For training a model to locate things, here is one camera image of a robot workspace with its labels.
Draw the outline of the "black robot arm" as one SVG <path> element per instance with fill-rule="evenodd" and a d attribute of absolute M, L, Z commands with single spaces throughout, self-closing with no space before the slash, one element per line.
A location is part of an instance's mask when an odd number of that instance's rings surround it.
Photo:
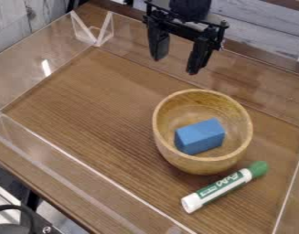
<path fill-rule="evenodd" d="M 159 61 L 168 55 L 170 35 L 192 42 L 186 71 L 195 75 L 207 65 L 214 50 L 222 49 L 229 22 L 210 14 L 211 0 L 144 0 L 143 23 L 148 30 L 150 55 Z"/>

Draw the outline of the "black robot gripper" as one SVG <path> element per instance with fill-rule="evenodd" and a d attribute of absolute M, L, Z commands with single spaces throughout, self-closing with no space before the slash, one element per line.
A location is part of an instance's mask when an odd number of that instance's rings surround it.
<path fill-rule="evenodd" d="M 155 61 L 168 54 L 170 35 L 194 41 L 186 71 L 195 75 L 207 65 L 213 48 L 221 50 L 229 23 L 210 13 L 211 0 L 144 0 L 150 54 Z"/>

